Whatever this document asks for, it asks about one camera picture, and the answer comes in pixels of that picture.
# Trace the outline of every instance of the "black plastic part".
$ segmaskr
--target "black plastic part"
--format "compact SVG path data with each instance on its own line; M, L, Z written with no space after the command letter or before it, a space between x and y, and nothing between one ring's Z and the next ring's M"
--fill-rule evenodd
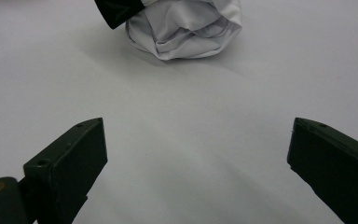
M358 141L296 119L287 161L344 223L358 224Z
M0 224L28 224L23 201L17 185L12 177L0 178Z
M141 0L95 0L95 3L112 29L145 9Z
M36 189L39 224L69 224L87 200L107 163L103 120L77 124L24 164L25 181Z

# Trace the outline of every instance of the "crumpled cloth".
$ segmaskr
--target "crumpled cloth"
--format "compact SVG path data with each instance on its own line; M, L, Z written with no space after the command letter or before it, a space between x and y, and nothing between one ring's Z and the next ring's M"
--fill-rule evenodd
M126 22L131 44L161 60L221 52L241 31L241 0L143 0Z

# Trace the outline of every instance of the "white table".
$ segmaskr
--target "white table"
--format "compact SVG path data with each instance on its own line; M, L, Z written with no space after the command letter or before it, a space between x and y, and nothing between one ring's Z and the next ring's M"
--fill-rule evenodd
M103 117L74 223L342 223L286 163L295 117L358 140L358 1L242 1L220 55L161 62L92 0L0 0L0 177Z

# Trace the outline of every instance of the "folded fabric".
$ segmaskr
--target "folded fabric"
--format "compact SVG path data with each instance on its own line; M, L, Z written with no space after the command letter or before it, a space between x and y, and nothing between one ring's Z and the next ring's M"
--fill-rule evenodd
M221 52L241 31L240 0L142 0L126 23L130 42L161 60Z

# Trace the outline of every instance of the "white cloth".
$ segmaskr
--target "white cloth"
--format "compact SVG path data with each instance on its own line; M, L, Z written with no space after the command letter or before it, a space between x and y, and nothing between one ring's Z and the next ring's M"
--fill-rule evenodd
M159 0L126 24L133 46L161 60L215 55L241 27L240 0Z

